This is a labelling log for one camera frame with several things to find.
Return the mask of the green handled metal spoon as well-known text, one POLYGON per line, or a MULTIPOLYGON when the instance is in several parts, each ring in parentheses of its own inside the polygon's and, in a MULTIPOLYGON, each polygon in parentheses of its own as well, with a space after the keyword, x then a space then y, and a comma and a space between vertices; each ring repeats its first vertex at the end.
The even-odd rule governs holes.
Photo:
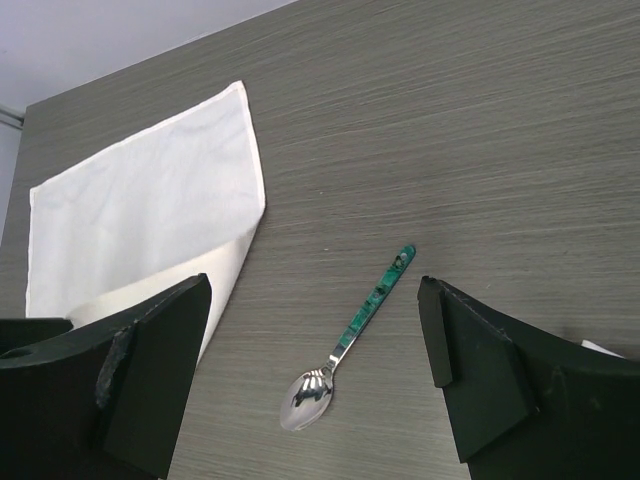
POLYGON ((303 430, 327 410, 334 395, 334 377, 339 364, 388 298, 415 255, 416 248, 413 245, 406 245, 399 251, 340 335, 327 361, 321 367, 303 373, 289 387, 280 408, 280 425, 284 430, 303 430))

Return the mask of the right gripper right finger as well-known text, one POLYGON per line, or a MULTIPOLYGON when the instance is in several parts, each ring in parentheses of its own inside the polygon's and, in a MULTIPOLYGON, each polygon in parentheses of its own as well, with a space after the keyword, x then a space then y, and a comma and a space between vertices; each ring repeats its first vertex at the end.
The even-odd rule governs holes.
POLYGON ((474 479, 635 479, 639 365, 426 276, 419 316, 459 460, 474 479))

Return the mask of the white cloth napkin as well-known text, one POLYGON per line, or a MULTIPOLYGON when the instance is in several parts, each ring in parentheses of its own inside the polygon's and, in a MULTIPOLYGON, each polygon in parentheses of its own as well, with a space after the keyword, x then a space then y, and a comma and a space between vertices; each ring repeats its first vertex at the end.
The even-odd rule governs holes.
POLYGON ((32 188, 25 313, 82 327, 197 274, 210 341, 266 209, 242 82, 32 188))

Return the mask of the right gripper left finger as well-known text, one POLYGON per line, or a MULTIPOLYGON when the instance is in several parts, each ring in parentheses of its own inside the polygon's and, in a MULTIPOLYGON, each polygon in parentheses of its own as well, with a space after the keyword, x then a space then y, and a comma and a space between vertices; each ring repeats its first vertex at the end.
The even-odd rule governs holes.
POLYGON ((3 319, 2 477, 166 478, 210 304, 199 274, 82 327, 3 319))

